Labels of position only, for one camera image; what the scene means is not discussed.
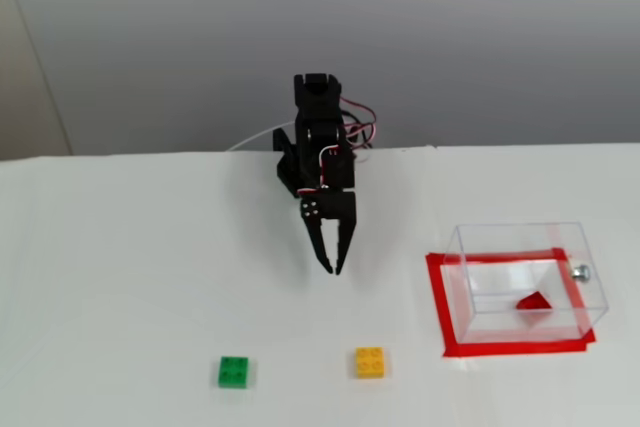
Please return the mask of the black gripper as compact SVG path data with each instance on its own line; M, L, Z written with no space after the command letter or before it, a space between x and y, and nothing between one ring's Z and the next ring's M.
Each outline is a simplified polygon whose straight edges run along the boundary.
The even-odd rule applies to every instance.
M319 184L298 190L300 213L317 260L329 274L334 270L327 256L322 234L322 219L338 220L337 263L340 275L345 264L357 221L345 219L355 212L355 170L351 156L323 156Z

